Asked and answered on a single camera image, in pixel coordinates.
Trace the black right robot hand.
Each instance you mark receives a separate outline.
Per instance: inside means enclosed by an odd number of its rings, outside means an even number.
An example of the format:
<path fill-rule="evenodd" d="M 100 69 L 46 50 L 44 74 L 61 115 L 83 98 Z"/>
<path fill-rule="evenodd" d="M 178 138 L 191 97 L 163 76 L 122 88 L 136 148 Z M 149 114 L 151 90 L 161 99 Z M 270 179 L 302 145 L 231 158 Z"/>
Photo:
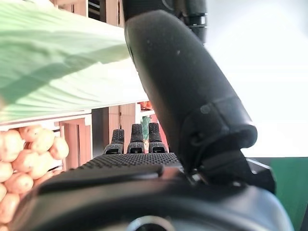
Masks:
<path fill-rule="evenodd" d="M 111 150 L 43 182 L 11 231 L 291 231 L 257 129 L 205 49 L 203 0 L 123 1 L 125 39 L 156 112 L 150 151 Z"/>

